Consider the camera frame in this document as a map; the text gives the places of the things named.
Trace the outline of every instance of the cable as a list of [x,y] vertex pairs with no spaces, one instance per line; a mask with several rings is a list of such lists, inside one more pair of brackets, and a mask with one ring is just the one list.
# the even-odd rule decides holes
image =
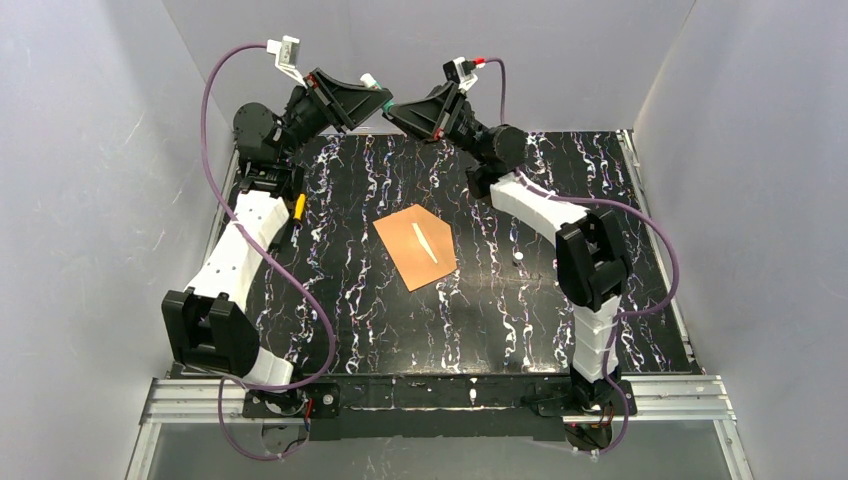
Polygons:
[[653,307],[646,308],[645,310],[633,310],[633,311],[629,311],[629,312],[621,312],[621,313],[617,314],[615,317],[613,317],[614,321],[613,321],[612,327],[610,328],[610,336],[609,336],[609,340],[607,340],[606,351],[604,352],[603,365],[601,366],[601,373],[604,376],[604,380],[606,380],[607,383],[610,384],[610,386],[621,397],[621,401],[624,403],[625,408],[624,408],[624,420],[623,420],[622,425],[621,425],[621,432],[618,434],[617,437],[615,437],[615,439],[612,442],[610,442],[610,444],[607,448],[603,448],[603,449],[599,450],[599,452],[598,452],[598,453],[607,453],[607,452],[611,451],[613,448],[615,448],[616,446],[618,446],[619,443],[621,443],[621,440],[624,438],[624,435],[627,433],[627,425],[630,422],[630,409],[627,408],[627,404],[628,404],[627,396],[624,394],[624,390],[622,390],[621,387],[619,387],[618,384],[615,383],[612,378],[610,378],[609,372],[607,371],[607,362],[609,361],[609,356],[610,356],[610,351],[611,351],[610,349],[612,348],[613,343],[615,343],[615,339],[616,339],[617,333],[618,333],[618,325],[625,318],[640,317],[642,315],[652,315],[654,313],[660,312],[671,303],[671,299],[674,298],[674,295],[677,293],[677,287],[680,284],[680,265],[677,261],[677,252],[674,251],[674,247],[671,245],[671,241],[668,239],[668,236],[666,235],[665,231],[662,228],[660,228],[660,226],[657,225],[651,219],[651,217],[645,215],[644,213],[640,212],[639,210],[636,210],[635,208],[631,207],[630,205],[627,205],[627,204],[621,203],[621,202],[616,202],[615,200],[607,200],[605,198],[562,197],[562,196],[556,195],[552,192],[548,192],[548,191],[540,188],[536,184],[530,182],[530,179],[528,179],[527,176],[524,175],[524,172],[516,169],[516,173],[518,174],[519,183],[521,183],[522,185],[527,187],[527,189],[530,190],[531,192],[533,192],[536,195],[539,195],[541,197],[549,198],[549,199],[554,200],[556,202],[607,205],[607,206],[610,206],[610,207],[619,208],[621,210],[624,210],[625,212],[635,216],[636,218],[641,220],[643,223],[645,223],[646,225],[651,227],[654,230],[654,232],[657,233],[657,236],[660,237],[660,240],[662,240],[663,244],[665,244],[666,250],[668,250],[668,257],[671,260],[671,277],[672,277],[671,278],[671,287],[668,289],[668,295],[666,295],[665,298],[663,298],[659,303],[657,303]]
[[312,404],[315,402],[314,399],[309,399],[309,406],[306,407],[306,414],[303,416],[303,428],[306,429],[306,432],[309,432],[309,415],[312,413]]
[[500,57],[490,57],[483,59],[483,63],[495,62],[501,67],[501,125],[506,123],[506,65]]
[[[295,388],[300,388],[304,385],[308,385],[308,384],[314,382],[315,380],[317,380],[319,377],[321,377],[321,375],[323,375],[324,373],[327,372],[327,370],[329,370],[330,365],[333,362],[334,353],[336,351],[336,335],[335,335],[335,332],[333,331],[333,325],[330,323],[330,319],[327,317],[327,313],[324,312],[324,309],[321,308],[321,305],[318,304],[318,300],[316,300],[315,297],[312,296],[312,294],[309,293],[308,290],[306,290],[306,288],[303,286],[303,284],[298,282],[297,279],[294,278],[294,276],[291,273],[288,272],[288,270],[286,270],[282,265],[280,265],[274,259],[274,257],[272,257],[268,252],[266,252],[265,249],[263,249],[262,246],[260,246],[256,242],[256,240],[254,240],[250,236],[249,233],[247,233],[247,230],[245,230],[245,228],[241,225],[241,223],[239,223],[235,212],[233,212],[233,209],[230,208],[229,204],[227,204],[227,200],[224,199],[224,195],[221,193],[221,190],[218,188],[218,185],[215,183],[215,179],[212,177],[212,169],[209,166],[209,147],[206,143],[206,114],[207,114],[207,110],[208,110],[208,107],[209,107],[209,96],[212,92],[212,84],[215,81],[215,76],[218,75],[218,71],[221,70],[221,67],[224,65],[224,63],[227,60],[229,60],[233,55],[235,55],[235,54],[237,54],[241,51],[250,50],[250,49],[254,49],[254,48],[256,48],[256,49],[261,48],[261,49],[264,50],[265,46],[266,46],[266,44],[264,44],[264,43],[249,43],[249,44],[245,44],[245,45],[235,47],[235,48],[231,49],[230,51],[228,51],[227,53],[225,53],[224,56],[221,57],[220,60],[218,60],[218,62],[212,68],[212,71],[209,73],[209,79],[206,81],[206,87],[203,89],[203,101],[201,102],[201,105],[200,105],[200,159],[201,159],[201,163],[203,164],[203,172],[206,174],[206,180],[209,182],[209,187],[212,189],[212,193],[215,194],[215,198],[218,200],[218,204],[221,205],[221,207],[224,209],[224,213],[226,213],[227,217],[229,217],[230,223],[232,225],[234,225],[236,227],[236,229],[238,229],[239,233],[241,233],[241,236],[244,237],[244,240],[254,250],[256,250],[256,252],[259,253],[259,255],[261,255],[262,258],[266,262],[268,262],[268,264],[270,264],[271,267],[274,270],[277,271],[277,273],[282,275],[283,278],[285,278],[286,281],[288,281],[292,285],[292,287],[294,287],[294,289],[298,291],[298,293],[303,295],[303,297],[306,299],[306,301],[309,303],[309,305],[312,307],[312,309],[315,310],[315,312],[318,314],[318,318],[321,319],[321,323],[324,324],[324,329],[327,331],[327,337],[329,339],[329,349],[327,350],[327,360],[324,362],[324,365],[322,365],[321,368],[319,368],[318,371],[315,372],[315,374],[311,375],[310,377],[305,378],[305,379],[303,379],[299,382],[291,383],[289,385],[255,385],[255,384],[250,384],[250,383],[243,383],[241,381],[236,382],[236,383],[240,384],[243,388],[251,388],[251,389],[254,389],[254,390],[264,390],[264,391],[269,391],[269,392],[282,392],[282,391],[285,391],[285,390],[291,390],[291,389],[295,389]],[[298,449],[300,449],[300,446],[298,446],[298,448],[296,448],[296,449],[294,449],[294,450],[292,450],[288,453],[284,453],[284,454],[280,454],[280,455],[274,455],[274,456],[269,457],[269,456],[256,455],[256,454],[250,453],[250,452],[244,450],[243,448],[241,448],[238,444],[236,444],[235,441],[233,440],[232,436],[230,435],[230,432],[227,430],[227,426],[224,424],[223,395],[224,395],[224,382],[226,382],[226,381],[227,381],[227,378],[224,377],[224,378],[221,379],[221,383],[218,385],[218,423],[220,424],[221,431],[224,433],[224,436],[226,437],[227,441],[236,451],[238,451],[242,455],[244,455],[248,458],[252,458],[254,460],[268,461],[268,460],[277,460],[279,458],[283,458],[284,456],[290,455],[290,454],[296,452]]]
[[303,444],[303,442],[305,442],[305,441],[306,441],[306,437],[303,437],[303,438],[295,438],[294,440],[292,440],[292,441],[291,441],[291,442],[290,442],[290,443],[286,446],[286,449],[285,449],[285,450],[283,450],[283,453],[288,452],[288,451],[289,451],[289,449],[292,447],[292,445],[294,445],[295,443],[297,443],[297,444],[298,444],[298,445],[297,445],[297,448],[300,448],[300,445],[301,445],[301,444]]

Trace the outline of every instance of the metal frame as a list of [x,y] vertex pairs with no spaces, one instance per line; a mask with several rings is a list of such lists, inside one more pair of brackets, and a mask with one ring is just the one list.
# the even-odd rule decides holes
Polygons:
[[[733,480],[753,478],[739,435],[736,413],[718,375],[630,375],[639,413],[631,421],[713,421]],[[166,423],[218,423],[216,379],[154,380],[141,418],[128,479],[147,478]],[[227,423],[300,424],[296,418],[244,418],[245,390],[235,383],[224,386],[222,410]],[[565,423],[594,422],[585,416],[562,417]]]
[[[642,186],[642,175],[639,171],[641,165],[639,164],[639,158],[636,156],[636,149],[633,146],[632,135],[629,130],[619,130],[616,132],[616,135],[618,136],[618,143],[621,145],[621,151],[624,152],[624,165],[627,167],[627,173],[630,174],[630,179],[633,181],[636,200],[639,201],[639,207],[646,215],[651,216],[651,210],[648,208],[648,201],[645,198],[645,187]],[[660,254],[661,250],[659,246],[662,242],[657,237],[656,232],[650,228],[647,230],[648,238],[651,240],[651,248],[654,250],[654,254],[657,257],[657,265],[660,267],[660,273],[662,274],[663,281],[665,282],[665,288],[671,288],[671,281],[668,277],[668,272],[666,271],[662,255]],[[671,299],[671,310],[674,312],[674,318],[677,321],[677,328],[680,330],[680,337],[683,339],[683,343],[687,346],[687,353],[691,354],[691,347],[689,346],[689,331],[683,323],[683,315],[680,313],[680,307],[677,305],[677,298]]]

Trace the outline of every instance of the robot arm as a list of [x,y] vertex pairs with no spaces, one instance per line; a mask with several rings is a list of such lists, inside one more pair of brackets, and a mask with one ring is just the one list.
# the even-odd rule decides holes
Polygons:
[[[275,66],[299,83],[284,114],[249,103],[233,119],[242,177],[234,211],[265,251],[279,242],[285,224],[299,221],[303,213],[304,170],[291,164],[291,156],[329,126],[341,133],[356,128],[392,98],[388,90],[345,84],[320,69],[301,76],[295,67],[298,47],[290,37],[268,42]],[[250,384],[291,382],[291,363],[260,345],[245,316],[247,292],[261,260],[231,222],[186,288],[165,295],[162,314],[177,362]]]
[[[447,83],[422,100],[385,107],[383,116],[419,140],[444,138],[471,154],[478,162],[466,171],[471,195],[518,218],[555,247],[559,286],[575,305],[572,400],[584,409],[605,403],[613,390],[603,379],[604,354],[632,272],[621,230],[612,212],[598,214],[528,188],[532,182],[516,174],[524,163],[527,133],[477,121],[465,95],[476,80],[473,69],[474,62],[463,58],[446,63]],[[616,382],[617,367],[613,343],[607,370]]]

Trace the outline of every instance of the white stick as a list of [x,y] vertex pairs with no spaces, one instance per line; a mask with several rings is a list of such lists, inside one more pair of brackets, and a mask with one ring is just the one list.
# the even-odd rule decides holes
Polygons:
[[421,228],[418,226],[418,224],[413,222],[412,228],[415,229],[415,235],[418,237],[418,243],[420,243],[421,246],[424,247],[424,250],[427,250],[427,253],[430,255],[430,258],[433,259],[433,263],[439,263],[439,260],[436,259],[435,255],[433,255],[433,250],[430,248],[430,244],[427,243],[427,239],[424,238],[424,233],[421,232]]

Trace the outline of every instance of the small white object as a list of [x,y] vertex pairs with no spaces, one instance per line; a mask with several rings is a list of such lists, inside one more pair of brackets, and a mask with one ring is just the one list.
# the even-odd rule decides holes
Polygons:
[[366,73],[366,74],[362,75],[361,77],[359,77],[359,81],[362,83],[362,86],[364,86],[365,88],[374,88],[374,87],[377,86],[377,80],[375,80],[374,77],[371,76],[370,73]]
[[277,70],[285,73],[297,83],[306,86],[303,75],[297,69],[297,56],[300,52],[299,39],[286,35],[281,42],[268,40],[265,51],[274,55],[274,66],[277,67]]
[[421,227],[419,227],[417,223],[413,222],[412,229],[415,230],[415,236],[418,237],[418,243],[420,243],[421,246],[424,247],[424,250],[427,251],[427,255],[430,255],[430,258],[433,260],[433,263],[439,263],[439,260],[433,253],[433,249],[430,248],[430,244],[427,243],[427,239],[424,238],[424,232],[421,231]]

